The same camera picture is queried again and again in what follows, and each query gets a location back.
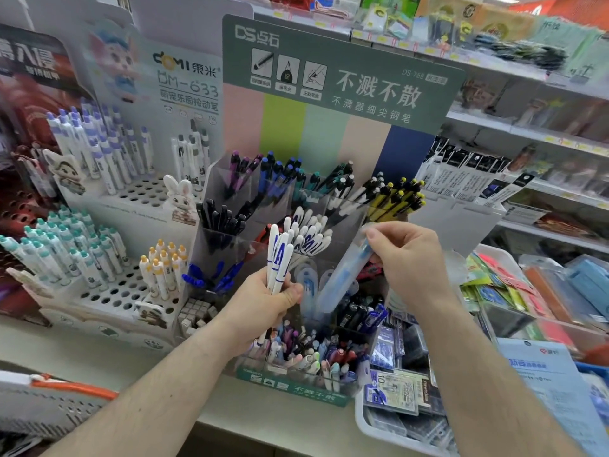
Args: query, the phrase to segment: hand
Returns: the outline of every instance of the hand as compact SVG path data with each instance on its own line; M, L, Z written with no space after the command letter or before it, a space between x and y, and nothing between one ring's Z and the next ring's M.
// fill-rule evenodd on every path
M289 273L282 292L271 295L266 288L266 275L264 267L248 276L213 321L222 325L223 333L230 334L232 356L245 353L252 340L269 327L277 327L285 312L300 303L303 296L302 285L291 283Z
M387 221L372 225L366 237L375 251L371 260L383 262L389 285L415 315L420 305L452 295L444 254L434 231L403 221Z

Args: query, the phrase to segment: right hand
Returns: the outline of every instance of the right hand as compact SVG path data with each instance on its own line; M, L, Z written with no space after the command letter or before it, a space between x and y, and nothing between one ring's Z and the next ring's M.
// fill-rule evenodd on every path
M437 234L403 221L373 224L366 237L385 277L409 310L452 295Z

